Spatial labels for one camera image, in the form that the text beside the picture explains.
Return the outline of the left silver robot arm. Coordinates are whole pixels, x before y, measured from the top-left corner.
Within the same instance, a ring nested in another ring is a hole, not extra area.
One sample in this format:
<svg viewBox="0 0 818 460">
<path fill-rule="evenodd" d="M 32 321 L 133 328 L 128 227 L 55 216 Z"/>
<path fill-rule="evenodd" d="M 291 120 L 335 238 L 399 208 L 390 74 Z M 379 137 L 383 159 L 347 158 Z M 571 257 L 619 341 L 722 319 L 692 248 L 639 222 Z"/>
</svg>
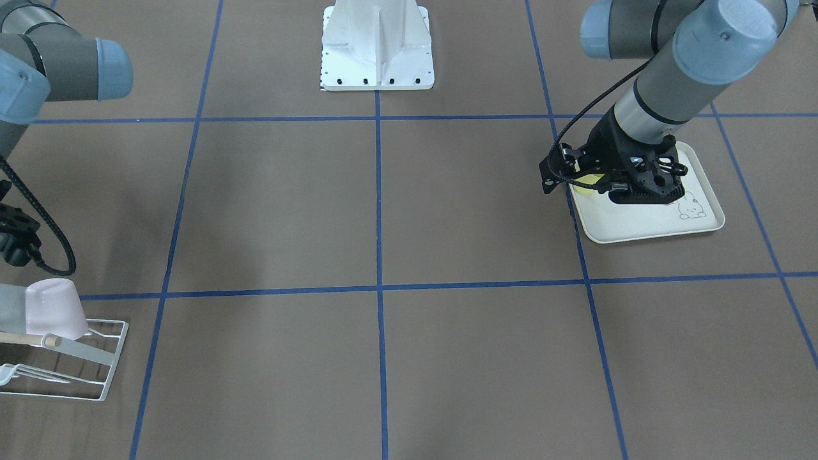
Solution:
<svg viewBox="0 0 818 460">
<path fill-rule="evenodd" d="M 546 194 L 566 183 L 616 204 L 670 204 L 688 168 L 675 131 L 754 70 L 798 1 L 596 1 L 582 17 L 590 58 L 644 59 L 581 148 L 555 140 L 539 164 Z"/>
</svg>

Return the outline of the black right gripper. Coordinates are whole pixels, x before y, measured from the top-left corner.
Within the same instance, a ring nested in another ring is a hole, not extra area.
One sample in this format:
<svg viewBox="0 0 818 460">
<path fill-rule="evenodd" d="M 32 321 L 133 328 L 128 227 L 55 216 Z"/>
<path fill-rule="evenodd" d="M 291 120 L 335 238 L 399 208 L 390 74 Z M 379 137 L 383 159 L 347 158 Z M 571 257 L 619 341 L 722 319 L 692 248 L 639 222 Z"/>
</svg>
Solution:
<svg viewBox="0 0 818 460">
<path fill-rule="evenodd" d="M 6 264 L 25 266 L 39 253 L 41 224 L 20 208 L 1 204 L 1 256 Z"/>
</svg>

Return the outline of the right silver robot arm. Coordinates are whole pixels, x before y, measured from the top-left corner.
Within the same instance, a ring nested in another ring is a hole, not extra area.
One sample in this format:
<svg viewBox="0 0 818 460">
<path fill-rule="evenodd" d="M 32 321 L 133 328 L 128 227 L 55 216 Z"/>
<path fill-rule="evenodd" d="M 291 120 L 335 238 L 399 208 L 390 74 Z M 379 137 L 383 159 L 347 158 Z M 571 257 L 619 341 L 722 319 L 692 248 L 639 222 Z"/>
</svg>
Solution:
<svg viewBox="0 0 818 460">
<path fill-rule="evenodd" d="M 3 1 L 1 29 L 2 195 L 17 189 L 37 213 L 30 217 L 2 204 L 2 260 L 17 267 L 33 263 L 46 273 L 67 277 L 77 268 L 73 248 L 8 158 L 45 103 L 126 97 L 134 87 L 134 67 L 122 45 L 85 37 L 44 2 Z M 67 268 L 53 268 L 44 261 L 41 225 L 58 239 Z"/>
</svg>

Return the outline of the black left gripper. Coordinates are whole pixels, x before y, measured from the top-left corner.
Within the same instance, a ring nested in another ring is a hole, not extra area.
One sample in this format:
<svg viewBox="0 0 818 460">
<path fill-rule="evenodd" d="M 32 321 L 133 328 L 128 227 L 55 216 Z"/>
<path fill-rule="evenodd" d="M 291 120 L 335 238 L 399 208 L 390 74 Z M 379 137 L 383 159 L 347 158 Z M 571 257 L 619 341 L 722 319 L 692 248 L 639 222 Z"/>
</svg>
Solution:
<svg viewBox="0 0 818 460">
<path fill-rule="evenodd" d="M 687 173 L 688 167 L 678 161 L 672 134 L 657 144 L 638 142 L 622 130 L 612 109 L 591 129 L 581 148 L 555 143 L 540 163 L 544 194 L 561 183 L 588 187 L 575 178 L 605 174 L 593 189 L 615 204 L 670 204 L 684 195 L 681 178 Z"/>
</svg>

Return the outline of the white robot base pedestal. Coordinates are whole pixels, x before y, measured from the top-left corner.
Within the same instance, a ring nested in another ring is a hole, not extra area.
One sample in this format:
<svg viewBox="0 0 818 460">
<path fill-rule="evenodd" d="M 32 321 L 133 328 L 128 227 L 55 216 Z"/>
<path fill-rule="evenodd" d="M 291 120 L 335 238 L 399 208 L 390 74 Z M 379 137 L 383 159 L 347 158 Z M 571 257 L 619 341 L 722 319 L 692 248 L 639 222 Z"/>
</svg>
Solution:
<svg viewBox="0 0 818 460">
<path fill-rule="evenodd" d="M 415 1 L 336 1 L 322 18 L 321 90 L 435 86 L 427 8 Z"/>
</svg>

